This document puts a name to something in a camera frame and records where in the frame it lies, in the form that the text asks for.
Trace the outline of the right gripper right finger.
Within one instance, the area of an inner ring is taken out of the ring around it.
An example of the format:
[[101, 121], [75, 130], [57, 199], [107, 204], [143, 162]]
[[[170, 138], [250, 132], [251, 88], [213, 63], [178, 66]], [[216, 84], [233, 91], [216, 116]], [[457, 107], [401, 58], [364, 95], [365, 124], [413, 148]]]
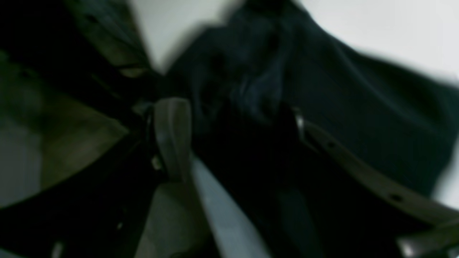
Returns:
[[415, 193], [389, 179], [355, 157], [329, 134], [305, 120], [297, 108], [292, 108], [299, 139], [345, 171], [352, 182], [364, 189], [362, 196], [384, 203], [379, 214], [402, 213], [409, 223], [420, 222], [429, 230], [395, 237], [404, 258], [458, 257], [458, 212]]

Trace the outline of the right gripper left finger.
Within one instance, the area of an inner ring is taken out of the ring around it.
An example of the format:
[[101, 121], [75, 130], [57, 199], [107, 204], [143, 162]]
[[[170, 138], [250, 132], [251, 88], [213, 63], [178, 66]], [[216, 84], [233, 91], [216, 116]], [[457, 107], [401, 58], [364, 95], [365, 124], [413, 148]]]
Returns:
[[1, 209], [1, 249], [25, 258], [132, 258], [159, 184], [190, 166], [191, 108], [159, 100], [129, 134], [74, 176]]

